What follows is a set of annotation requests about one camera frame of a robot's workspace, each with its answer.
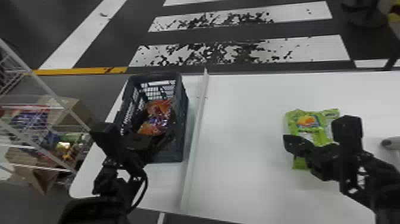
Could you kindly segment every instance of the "white divider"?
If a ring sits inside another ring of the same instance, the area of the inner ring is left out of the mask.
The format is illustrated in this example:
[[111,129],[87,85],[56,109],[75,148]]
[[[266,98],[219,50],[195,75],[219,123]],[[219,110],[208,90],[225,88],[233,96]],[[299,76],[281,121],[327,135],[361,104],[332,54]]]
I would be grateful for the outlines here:
[[180,209],[184,213],[186,212],[186,209],[187,209],[187,204],[188,204],[188,199],[189,199],[188,196],[190,194],[190,187],[192,184],[193,168],[195,166],[196,152],[197,152],[197,146],[199,144],[204,104],[205,104],[207,89],[208,89],[208,78],[209,78],[209,75],[208,75],[207,69],[204,69],[201,94],[200,94],[199,105],[198,105],[197,113],[196,113],[196,122],[195,122],[195,127],[193,130],[193,136],[192,136],[192,145],[190,146],[190,154],[189,154],[189,160],[187,162],[185,182],[183,184],[182,199],[180,201]]

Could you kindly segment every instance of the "floor marking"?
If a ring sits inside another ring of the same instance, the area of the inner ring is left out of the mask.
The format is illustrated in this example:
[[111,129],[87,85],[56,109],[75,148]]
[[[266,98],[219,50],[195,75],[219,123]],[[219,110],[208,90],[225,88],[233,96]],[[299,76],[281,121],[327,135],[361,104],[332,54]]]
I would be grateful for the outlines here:
[[186,5],[186,4],[196,4],[196,3],[202,3],[202,2],[217,2],[217,1],[225,1],[225,0],[165,0],[163,6]]
[[[354,60],[354,64],[358,69],[383,68],[387,62],[388,59]],[[400,67],[400,60],[397,60],[394,67]]]
[[125,73],[128,67],[97,67],[79,69],[39,69],[34,70],[40,76],[56,76],[64,74],[120,74]]
[[127,0],[103,0],[39,69],[70,69]]
[[130,67],[349,61],[340,35],[140,46]]
[[149,32],[329,19],[329,7],[326,1],[320,1],[162,16],[153,21]]

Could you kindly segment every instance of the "floor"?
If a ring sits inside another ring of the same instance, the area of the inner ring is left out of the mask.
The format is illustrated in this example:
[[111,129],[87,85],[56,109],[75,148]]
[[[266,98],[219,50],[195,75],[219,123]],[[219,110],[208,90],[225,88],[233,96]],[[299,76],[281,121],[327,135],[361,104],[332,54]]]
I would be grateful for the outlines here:
[[[284,7],[288,4],[310,5],[300,6],[298,11],[305,15],[292,15]],[[389,5],[390,1],[382,1],[382,11]],[[247,14],[251,19],[237,19]],[[258,14],[262,16],[255,21]],[[350,26],[340,1],[335,0],[9,0],[0,2],[0,18],[0,30],[7,30],[0,38],[33,69],[353,70],[357,69],[354,61],[367,60],[368,67],[371,60],[389,58],[399,44],[389,27]],[[398,24],[393,26],[400,31]],[[81,99],[103,120],[128,77],[42,79],[58,95]],[[30,223],[55,223],[70,197],[62,188],[43,197],[26,186],[0,183],[0,199],[4,211],[0,223],[24,223],[28,217]],[[157,219],[158,212],[150,210],[135,210],[130,216],[132,223],[150,224]],[[221,222],[168,214],[165,223]]]

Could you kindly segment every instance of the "yellow line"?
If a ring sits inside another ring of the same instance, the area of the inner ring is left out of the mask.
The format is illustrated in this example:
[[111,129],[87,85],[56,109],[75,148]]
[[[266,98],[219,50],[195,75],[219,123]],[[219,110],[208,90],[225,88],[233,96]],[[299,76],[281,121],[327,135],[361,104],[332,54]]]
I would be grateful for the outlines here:
[[125,73],[128,67],[97,67],[97,68],[80,68],[80,69],[42,69],[34,70],[40,76],[57,76],[57,75],[77,75],[77,74],[116,74]]

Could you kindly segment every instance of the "cable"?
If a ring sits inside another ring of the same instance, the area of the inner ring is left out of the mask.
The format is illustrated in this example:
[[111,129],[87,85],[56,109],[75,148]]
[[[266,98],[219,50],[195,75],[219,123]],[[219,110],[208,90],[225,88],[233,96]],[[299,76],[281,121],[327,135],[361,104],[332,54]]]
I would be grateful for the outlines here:
[[147,178],[147,174],[146,173],[145,173],[144,178],[145,178],[145,186],[143,188],[143,191],[142,191],[141,195],[139,196],[139,198],[137,199],[137,201],[128,210],[128,214],[131,213],[140,204],[140,202],[142,201],[143,197],[145,196],[145,193],[147,191],[147,187],[148,187],[148,184],[149,184],[149,179]]

